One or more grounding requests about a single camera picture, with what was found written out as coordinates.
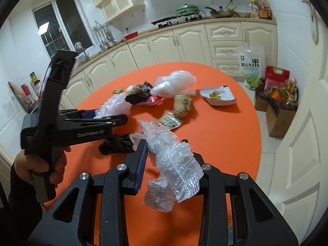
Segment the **person's left hand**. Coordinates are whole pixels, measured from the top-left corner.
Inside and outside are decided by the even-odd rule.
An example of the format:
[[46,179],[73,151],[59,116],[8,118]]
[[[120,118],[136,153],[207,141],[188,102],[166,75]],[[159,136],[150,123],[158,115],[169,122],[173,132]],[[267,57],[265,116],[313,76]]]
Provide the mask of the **person's left hand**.
[[[55,162],[54,171],[49,176],[49,181],[57,186],[63,182],[65,167],[67,165],[66,152],[71,152],[70,147],[63,148],[63,153]],[[49,165],[43,159],[34,155],[25,155],[24,150],[21,150],[15,159],[14,167],[20,179],[29,184],[33,184],[32,172],[44,173],[49,170]]]

